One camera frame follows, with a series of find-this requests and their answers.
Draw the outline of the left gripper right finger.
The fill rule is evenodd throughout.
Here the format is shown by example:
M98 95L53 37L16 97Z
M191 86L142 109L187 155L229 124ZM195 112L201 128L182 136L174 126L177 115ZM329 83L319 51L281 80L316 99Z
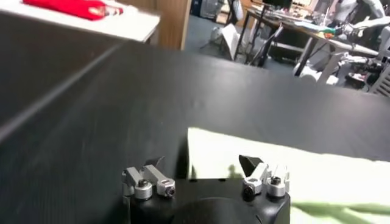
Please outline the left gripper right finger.
M270 166L260 158L240 155L240 165L244 171L243 197L254 198L265 193L274 198L282 198L289 192L289 170L287 166Z

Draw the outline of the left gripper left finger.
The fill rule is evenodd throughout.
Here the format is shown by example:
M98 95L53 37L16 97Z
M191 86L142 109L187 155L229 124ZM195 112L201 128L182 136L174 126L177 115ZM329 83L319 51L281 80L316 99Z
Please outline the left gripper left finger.
M127 167L121 173L122 196L137 200L149 200L154 194L163 198L172 198L176 194L176 182L172 178L163 175L157 166L164 160L164 156L147 160L144 165Z

